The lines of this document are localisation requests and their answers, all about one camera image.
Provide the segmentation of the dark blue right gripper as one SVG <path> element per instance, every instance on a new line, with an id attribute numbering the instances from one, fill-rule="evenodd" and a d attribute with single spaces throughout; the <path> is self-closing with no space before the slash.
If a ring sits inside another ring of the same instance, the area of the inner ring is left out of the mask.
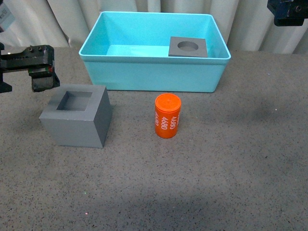
<path id="1" fill-rule="evenodd" d="M 276 26 L 302 26 L 308 18 L 307 0 L 268 0 L 267 8 Z"/>

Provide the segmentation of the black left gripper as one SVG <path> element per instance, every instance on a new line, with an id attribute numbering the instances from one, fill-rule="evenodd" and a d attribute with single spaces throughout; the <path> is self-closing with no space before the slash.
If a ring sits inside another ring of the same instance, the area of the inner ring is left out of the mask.
<path id="1" fill-rule="evenodd" d="M 3 81 L 3 73 L 28 71 L 33 92 L 60 86 L 54 68 L 54 48 L 50 45 L 27 47 L 20 53 L 0 56 L 0 92 L 11 92 L 12 86 Z"/>

